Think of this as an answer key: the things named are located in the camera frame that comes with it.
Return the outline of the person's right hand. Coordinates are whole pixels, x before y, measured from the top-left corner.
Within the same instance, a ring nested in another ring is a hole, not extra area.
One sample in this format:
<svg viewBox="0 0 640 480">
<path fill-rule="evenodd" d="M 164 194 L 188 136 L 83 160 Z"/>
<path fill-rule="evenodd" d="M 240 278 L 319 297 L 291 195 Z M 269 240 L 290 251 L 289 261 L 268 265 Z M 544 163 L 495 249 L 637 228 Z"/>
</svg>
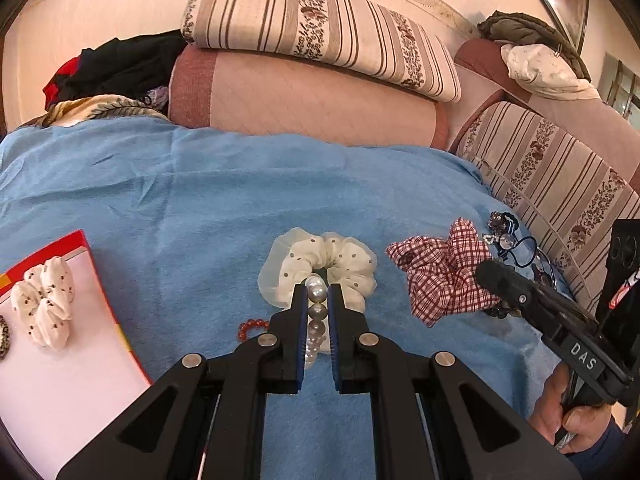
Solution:
<svg viewBox="0 0 640 480">
<path fill-rule="evenodd" d="M 551 444 L 560 429 L 574 434 L 574 438 L 560 448 L 562 454 L 579 453 L 592 448 L 605 434 L 612 418 L 612 406 L 608 404 L 602 404 L 600 408 L 578 406 L 564 412 L 561 400 L 569 385 L 570 369 L 565 363 L 560 363 L 544 382 L 544 391 L 528 419 L 529 425 Z"/>
</svg>

